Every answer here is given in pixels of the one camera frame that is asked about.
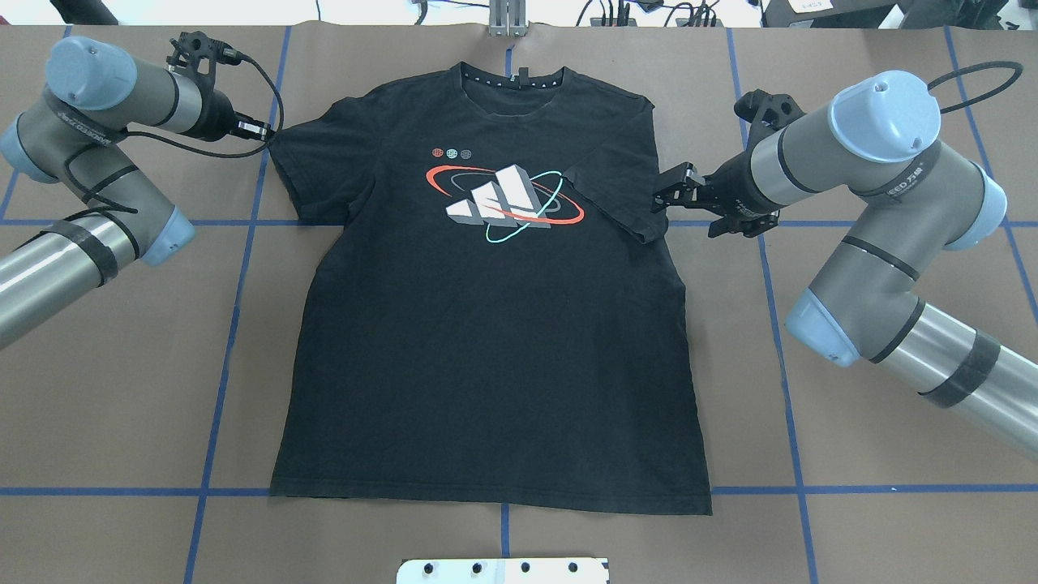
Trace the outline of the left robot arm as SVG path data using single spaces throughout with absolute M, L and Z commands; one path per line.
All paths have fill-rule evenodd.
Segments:
M 40 99 L 2 136 L 19 174 L 62 184 L 83 210 L 40 228 L 1 265 L 1 344 L 11 346 L 75 300 L 115 280 L 135 261 L 157 266 L 195 237 L 195 226 L 120 148 L 138 136 L 204 143 L 233 135 L 266 148 L 281 126 L 234 109 L 216 88 L 216 67 L 253 63 L 200 31 L 172 38 L 165 66 L 118 45 L 69 36 L 53 45 Z

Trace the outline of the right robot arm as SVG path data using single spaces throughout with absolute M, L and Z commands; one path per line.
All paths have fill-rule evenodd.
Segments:
M 804 112 L 757 89 L 734 104 L 748 144 L 706 176 L 685 162 L 660 174 L 653 210 L 704 208 L 708 235 L 760 237 L 783 208 L 846 187 L 859 218 L 785 321 L 841 367 L 866 359 L 927 402 L 1036 457 L 1036 365 L 916 295 L 943 251 L 962 251 L 1004 221 L 1007 196 L 939 138 L 943 107 L 908 71 L 883 71 Z

